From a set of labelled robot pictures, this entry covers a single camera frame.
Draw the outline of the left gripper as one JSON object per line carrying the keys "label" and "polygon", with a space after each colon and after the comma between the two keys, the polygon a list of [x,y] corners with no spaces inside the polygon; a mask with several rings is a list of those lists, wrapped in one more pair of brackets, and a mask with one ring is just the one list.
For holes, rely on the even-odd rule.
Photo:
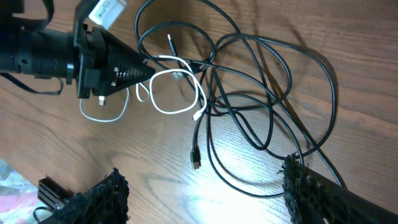
{"label": "left gripper", "polygon": [[75,26],[74,46],[78,49],[79,99],[87,99],[91,93],[109,96],[155,74],[138,52],[104,29],[87,31],[86,26]]}

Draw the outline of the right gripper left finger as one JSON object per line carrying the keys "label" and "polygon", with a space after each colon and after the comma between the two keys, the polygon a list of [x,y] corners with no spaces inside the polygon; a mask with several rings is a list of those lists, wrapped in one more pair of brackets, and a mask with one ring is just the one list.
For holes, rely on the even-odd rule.
{"label": "right gripper left finger", "polygon": [[46,177],[39,180],[39,200],[45,204],[39,209],[51,216],[39,223],[126,223],[128,195],[128,181],[117,168],[83,193],[74,194]]}

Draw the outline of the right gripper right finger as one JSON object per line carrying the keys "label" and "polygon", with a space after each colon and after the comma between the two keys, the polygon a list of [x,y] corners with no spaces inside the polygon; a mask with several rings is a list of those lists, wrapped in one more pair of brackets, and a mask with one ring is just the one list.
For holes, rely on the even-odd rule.
{"label": "right gripper right finger", "polygon": [[284,200],[292,223],[397,223],[386,210],[287,156],[282,165]]}

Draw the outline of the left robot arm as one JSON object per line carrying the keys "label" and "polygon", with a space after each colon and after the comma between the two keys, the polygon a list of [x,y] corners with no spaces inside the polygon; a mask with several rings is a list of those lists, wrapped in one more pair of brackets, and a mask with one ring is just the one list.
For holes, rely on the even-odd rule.
{"label": "left robot arm", "polygon": [[154,75],[138,52],[108,32],[125,1],[80,1],[71,32],[46,28],[53,1],[44,1],[45,19],[21,18],[24,6],[23,1],[1,1],[1,76],[25,91],[33,89],[15,73],[58,78],[61,85],[75,82],[80,99],[109,96]]}

